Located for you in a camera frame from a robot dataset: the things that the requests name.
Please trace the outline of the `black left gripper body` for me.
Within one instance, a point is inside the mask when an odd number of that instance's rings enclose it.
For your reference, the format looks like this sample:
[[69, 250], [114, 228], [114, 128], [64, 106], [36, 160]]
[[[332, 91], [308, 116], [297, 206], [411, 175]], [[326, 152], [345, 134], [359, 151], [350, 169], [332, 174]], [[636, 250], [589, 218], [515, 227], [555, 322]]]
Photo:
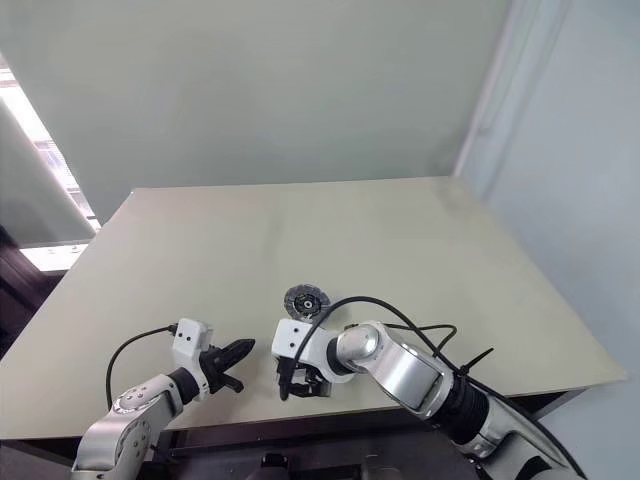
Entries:
[[201, 352], [199, 356], [200, 367], [206, 378], [210, 394], [215, 394], [223, 388], [220, 387], [218, 375], [226, 373], [227, 369], [219, 368], [219, 352], [221, 349], [220, 347], [210, 346], [206, 351]]

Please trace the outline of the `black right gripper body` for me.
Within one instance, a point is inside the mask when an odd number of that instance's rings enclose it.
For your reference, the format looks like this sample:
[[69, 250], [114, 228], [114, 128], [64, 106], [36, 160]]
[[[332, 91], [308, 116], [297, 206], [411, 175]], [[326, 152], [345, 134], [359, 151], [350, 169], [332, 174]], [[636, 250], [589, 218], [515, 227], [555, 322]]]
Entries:
[[322, 396], [319, 398], [330, 396], [331, 384], [321, 375], [321, 373], [317, 368], [306, 365], [306, 364], [302, 364], [302, 363], [294, 363], [293, 359], [285, 358], [285, 357], [278, 357], [277, 366], [279, 363], [291, 363], [293, 367], [289, 397], [294, 396], [293, 395], [294, 383], [303, 383], [305, 381], [311, 382], [313, 380], [316, 380], [322, 383]]

